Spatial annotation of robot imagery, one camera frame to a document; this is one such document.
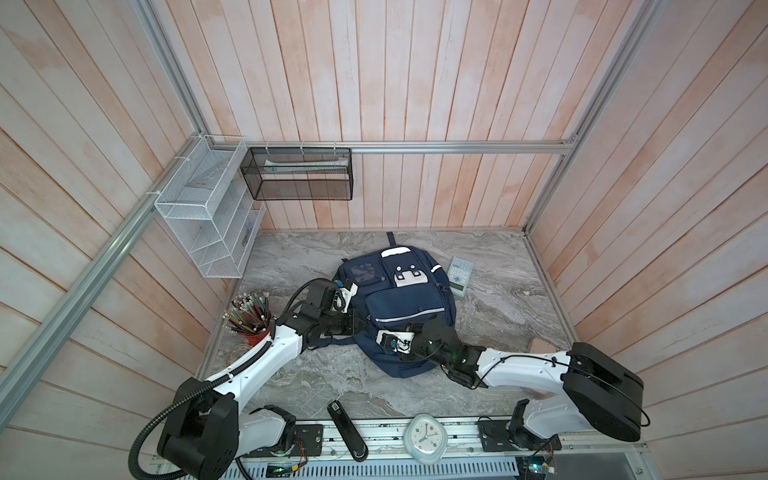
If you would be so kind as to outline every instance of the calculator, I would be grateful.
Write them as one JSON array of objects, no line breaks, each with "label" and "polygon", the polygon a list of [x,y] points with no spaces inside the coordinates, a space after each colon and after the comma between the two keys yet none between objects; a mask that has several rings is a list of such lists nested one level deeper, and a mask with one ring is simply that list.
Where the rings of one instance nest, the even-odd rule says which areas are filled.
[{"label": "calculator", "polygon": [[453,257],[451,260],[451,266],[448,268],[448,281],[451,291],[458,298],[464,298],[473,268],[475,268],[475,264],[463,258]]}]

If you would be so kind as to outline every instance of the backpack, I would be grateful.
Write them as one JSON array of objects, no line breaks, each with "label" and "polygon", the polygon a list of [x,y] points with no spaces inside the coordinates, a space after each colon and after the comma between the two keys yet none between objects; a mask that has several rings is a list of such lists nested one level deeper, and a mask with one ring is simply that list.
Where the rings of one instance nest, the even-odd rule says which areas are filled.
[{"label": "backpack", "polygon": [[428,360],[403,362],[399,355],[376,343],[380,329],[405,331],[409,324],[419,326],[434,315],[442,315],[449,326],[456,321],[456,304],[449,288],[448,275],[429,252],[398,245],[387,232],[389,247],[344,263],[334,277],[357,284],[350,306],[368,319],[366,328],[352,339],[331,343],[357,343],[360,349],[387,375],[408,378],[435,368]]}]

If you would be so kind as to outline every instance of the light blue clock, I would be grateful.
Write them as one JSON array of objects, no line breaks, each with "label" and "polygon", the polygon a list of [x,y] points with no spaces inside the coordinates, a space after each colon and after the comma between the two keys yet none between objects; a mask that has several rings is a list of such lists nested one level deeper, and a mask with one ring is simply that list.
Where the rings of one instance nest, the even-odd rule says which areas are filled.
[{"label": "light blue clock", "polygon": [[448,434],[436,418],[420,413],[402,435],[406,451],[419,463],[434,465],[445,454]]}]

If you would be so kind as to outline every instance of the white wire mesh basket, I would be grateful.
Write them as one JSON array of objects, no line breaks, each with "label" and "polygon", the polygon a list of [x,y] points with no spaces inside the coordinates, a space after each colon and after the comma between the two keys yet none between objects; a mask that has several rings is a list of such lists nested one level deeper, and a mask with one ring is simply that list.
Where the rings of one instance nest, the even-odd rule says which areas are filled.
[{"label": "white wire mesh basket", "polygon": [[237,171],[246,152],[243,139],[236,137],[236,147],[212,147],[209,137],[185,157],[155,205],[204,276],[241,278],[266,207],[252,210]]},{"label": "white wire mesh basket", "polygon": [[157,211],[166,219],[212,220],[246,151],[241,137],[201,137],[155,200]]}]

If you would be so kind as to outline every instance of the marble tabletop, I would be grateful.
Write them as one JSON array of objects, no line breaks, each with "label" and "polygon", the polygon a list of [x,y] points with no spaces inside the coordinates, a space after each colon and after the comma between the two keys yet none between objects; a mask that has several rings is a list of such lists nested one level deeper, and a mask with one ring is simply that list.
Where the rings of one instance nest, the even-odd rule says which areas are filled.
[{"label": "marble tabletop", "polygon": [[[525,242],[513,230],[396,232],[397,242],[429,251],[447,268],[458,256],[475,263],[464,299],[457,299],[456,330],[462,341],[509,352],[525,351],[534,337],[561,349],[563,329],[533,266]],[[240,292],[270,293],[270,308],[282,311],[307,280],[331,278],[343,257],[388,245],[378,232],[260,233]],[[243,342],[224,334],[209,374],[225,367],[226,355]],[[248,409],[274,404],[300,419],[327,419],[339,400],[352,418],[510,415],[522,389],[469,390],[440,368],[409,379],[387,376],[354,345],[305,351],[279,370],[251,399]]]}]

